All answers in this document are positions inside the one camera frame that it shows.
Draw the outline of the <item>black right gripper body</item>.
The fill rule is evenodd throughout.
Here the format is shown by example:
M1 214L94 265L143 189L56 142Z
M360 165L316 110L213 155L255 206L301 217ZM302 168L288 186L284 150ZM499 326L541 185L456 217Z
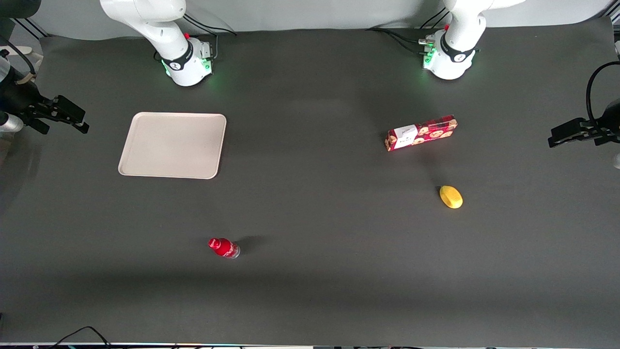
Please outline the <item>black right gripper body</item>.
M2 75L0 83L0 108L2 112L19 117L23 122L35 119L52 119L51 100L40 95L38 87L28 81L17 84L24 75L9 70Z

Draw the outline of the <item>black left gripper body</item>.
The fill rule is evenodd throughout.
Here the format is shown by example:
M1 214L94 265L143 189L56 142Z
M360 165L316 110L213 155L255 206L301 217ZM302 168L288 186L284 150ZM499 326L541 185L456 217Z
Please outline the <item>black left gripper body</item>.
M591 104L587 104L590 124L595 130L594 141L598 136L614 136L614 143L620 143L620 100L611 102L601 117L594 119Z

